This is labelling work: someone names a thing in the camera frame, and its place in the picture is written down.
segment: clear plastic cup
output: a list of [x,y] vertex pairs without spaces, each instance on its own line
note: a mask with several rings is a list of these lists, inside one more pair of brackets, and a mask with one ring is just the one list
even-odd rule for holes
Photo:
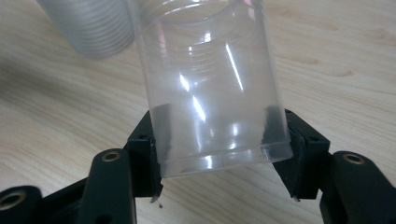
[[261,0],[134,0],[162,177],[292,157]]
[[76,52],[105,58],[121,52],[134,32],[126,0],[37,0]]

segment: transparent plastic cylinder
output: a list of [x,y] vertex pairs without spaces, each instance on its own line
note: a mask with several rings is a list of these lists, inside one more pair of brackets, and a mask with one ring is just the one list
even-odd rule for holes
[[117,54],[134,31],[126,0],[37,0],[74,50],[89,58]]
[[262,1],[133,0],[162,177],[292,156]]

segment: wood grain surface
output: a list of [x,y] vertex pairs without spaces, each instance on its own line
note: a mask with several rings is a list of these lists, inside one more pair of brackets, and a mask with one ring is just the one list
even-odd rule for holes
[[[372,159],[396,185],[396,1],[264,0],[284,106]],[[122,147],[148,110],[136,45],[109,59],[76,54],[34,0],[0,1],[0,191],[44,195]],[[139,223],[322,223],[271,164],[163,180]]]

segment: wooden table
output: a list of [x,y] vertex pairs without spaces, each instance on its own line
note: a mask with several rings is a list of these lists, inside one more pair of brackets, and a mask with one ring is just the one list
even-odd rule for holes
[[[372,159],[396,185],[396,1],[264,0],[286,108]],[[0,191],[44,195],[122,147],[148,110],[135,44],[106,60],[77,55],[33,0],[0,2]],[[139,223],[321,223],[271,164],[165,179]]]

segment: stacked plastic cups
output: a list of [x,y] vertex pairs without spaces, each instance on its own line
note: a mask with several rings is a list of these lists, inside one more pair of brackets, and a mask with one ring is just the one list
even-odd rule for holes
[[125,0],[37,0],[80,54],[105,58],[121,52],[133,40],[131,15]]

